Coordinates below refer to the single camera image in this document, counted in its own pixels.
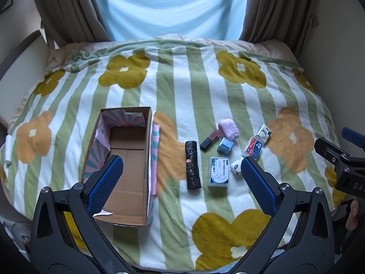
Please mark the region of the person's right hand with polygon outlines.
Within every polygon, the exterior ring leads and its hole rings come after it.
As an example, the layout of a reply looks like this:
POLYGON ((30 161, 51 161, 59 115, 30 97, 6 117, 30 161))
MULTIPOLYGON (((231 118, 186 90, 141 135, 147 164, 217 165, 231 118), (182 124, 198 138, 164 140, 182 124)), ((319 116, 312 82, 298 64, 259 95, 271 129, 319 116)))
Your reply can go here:
POLYGON ((353 199, 350 206, 350 213, 346 222, 346 228, 349 231, 353 231, 358 225, 357 215, 360 210, 360 205, 357 199, 353 199))

